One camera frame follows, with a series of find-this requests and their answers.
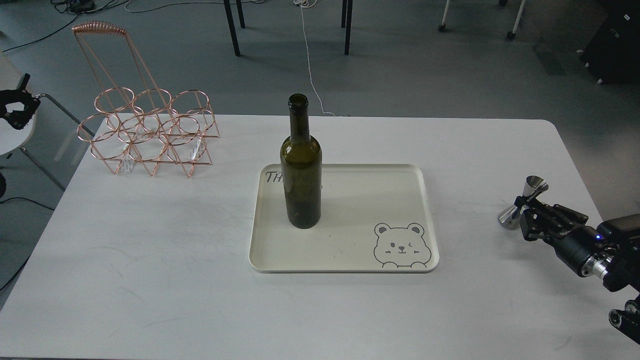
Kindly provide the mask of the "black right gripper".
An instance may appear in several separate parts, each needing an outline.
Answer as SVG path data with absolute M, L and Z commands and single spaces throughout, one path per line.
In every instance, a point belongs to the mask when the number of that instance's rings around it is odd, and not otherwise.
M 526 241 L 540 239 L 551 246 L 558 259 L 579 277 L 594 275 L 601 235 L 586 225 L 587 215 L 541 203 L 537 196 L 517 196 L 514 206 L 517 214 L 522 212 L 519 227 Z

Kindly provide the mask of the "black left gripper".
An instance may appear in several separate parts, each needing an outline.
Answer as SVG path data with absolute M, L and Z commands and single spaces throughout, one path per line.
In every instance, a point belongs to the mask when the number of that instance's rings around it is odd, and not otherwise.
M 41 100 L 26 89 L 30 78 L 25 73 L 15 89 L 0 91 L 1 118 L 15 130 L 23 130 L 41 105 Z

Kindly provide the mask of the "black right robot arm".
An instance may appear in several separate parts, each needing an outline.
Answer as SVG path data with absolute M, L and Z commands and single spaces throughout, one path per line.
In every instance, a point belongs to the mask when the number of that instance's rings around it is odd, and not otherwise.
M 610 219 L 597 228 L 588 216 L 565 206 L 518 196 L 514 202 L 523 238 L 551 246 L 581 278 L 596 276 L 610 292 L 639 289 L 639 215 Z

